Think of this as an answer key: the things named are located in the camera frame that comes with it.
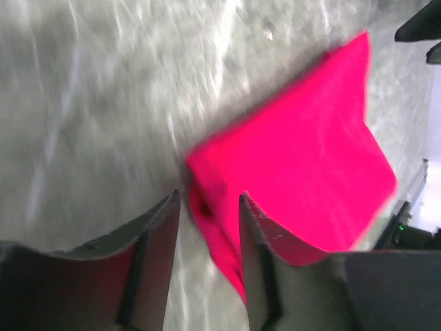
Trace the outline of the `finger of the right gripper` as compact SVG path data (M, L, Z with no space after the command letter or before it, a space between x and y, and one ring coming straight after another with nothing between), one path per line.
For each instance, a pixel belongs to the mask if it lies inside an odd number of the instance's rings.
M426 63L441 64L441 43L434 45L426 54Z
M415 42L440 39L440 10L440 0L430 1L397 29L394 40Z

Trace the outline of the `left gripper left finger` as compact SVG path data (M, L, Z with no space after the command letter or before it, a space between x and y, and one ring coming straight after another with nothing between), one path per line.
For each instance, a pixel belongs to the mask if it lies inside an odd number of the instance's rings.
M162 330L180 216L174 190L145 214L70 251L49 330Z

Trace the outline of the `red t-shirt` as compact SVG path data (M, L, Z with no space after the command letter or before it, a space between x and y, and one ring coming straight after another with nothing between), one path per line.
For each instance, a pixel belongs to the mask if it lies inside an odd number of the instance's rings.
M288 259L303 266L354 248L396 193L396 176L367 126L370 62L363 32L188 154L189 208L241 297L241 194L293 234Z

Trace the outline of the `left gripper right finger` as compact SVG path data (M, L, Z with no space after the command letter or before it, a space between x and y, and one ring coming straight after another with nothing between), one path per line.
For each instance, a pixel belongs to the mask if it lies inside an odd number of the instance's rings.
M239 198L243 276L250 330L357 330L336 262L294 267L274 249L291 235L248 194Z

